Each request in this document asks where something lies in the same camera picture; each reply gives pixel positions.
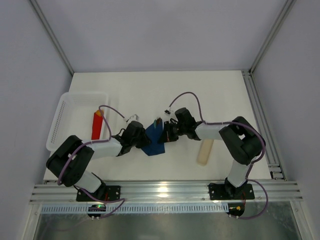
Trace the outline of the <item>blue paper napkin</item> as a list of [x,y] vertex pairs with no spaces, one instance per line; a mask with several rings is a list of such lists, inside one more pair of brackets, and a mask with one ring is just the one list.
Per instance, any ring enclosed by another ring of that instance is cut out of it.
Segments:
[[145,133],[151,143],[141,148],[147,156],[156,156],[165,153],[164,143],[158,143],[158,140],[163,133],[163,121],[161,121],[156,128],[154,128],[153,123],[145,130]]

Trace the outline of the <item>brown wooden spoon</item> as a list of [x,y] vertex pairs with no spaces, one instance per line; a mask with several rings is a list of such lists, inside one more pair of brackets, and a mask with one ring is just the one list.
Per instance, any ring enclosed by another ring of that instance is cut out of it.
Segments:
[[156,124],[157,124],[157,125],[160,124],[161,121],[162,121],[162,119],[161,119],[160,117],[158,117],[158,118],[156,119]]

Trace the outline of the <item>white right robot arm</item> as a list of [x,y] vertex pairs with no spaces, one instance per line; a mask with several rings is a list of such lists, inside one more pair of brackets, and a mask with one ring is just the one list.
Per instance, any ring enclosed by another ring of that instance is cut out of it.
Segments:
[[180,136],[191,140],[223,141],[233,163],[224,183],[209,184],[211,200],[239,200],[247,192],[248,176],[255,162],[264,154],[266,143],[262,136],[242,116],[232,121],[209,123],[196,121],[185,107],[175,113],[176,119],[164,122],[158,143],[175,142]]

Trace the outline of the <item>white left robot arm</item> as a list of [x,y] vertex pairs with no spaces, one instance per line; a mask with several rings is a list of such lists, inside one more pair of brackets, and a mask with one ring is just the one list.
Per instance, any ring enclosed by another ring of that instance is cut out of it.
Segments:
[[87,171],[89,163],[103,157],[120,157],[133,147],[141,149],[152,143],[138,121],[130,122],[122,133],[108,139],[83,142],[69,136],[46,162],[46,168],[57,177],[57,184],[75,187],[81,197],[105,203],[109,188],[96,174]]

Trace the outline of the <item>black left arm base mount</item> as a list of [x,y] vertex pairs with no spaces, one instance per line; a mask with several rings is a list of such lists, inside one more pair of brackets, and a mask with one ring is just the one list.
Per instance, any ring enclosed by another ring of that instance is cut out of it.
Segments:
[[120,185],[105,185],[104,183],[95,192],[89,192],[83,188],[77,190],[77,202],[111,202],[115,203],[121,198]]

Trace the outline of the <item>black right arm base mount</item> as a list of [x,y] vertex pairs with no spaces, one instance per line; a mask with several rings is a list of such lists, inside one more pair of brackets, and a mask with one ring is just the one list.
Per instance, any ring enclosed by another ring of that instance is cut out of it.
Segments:
[[234,187],[232,184],[210,183],[208,185],[210,200],[254,200],[255,193],[253,186],[244,183],[240,187]]

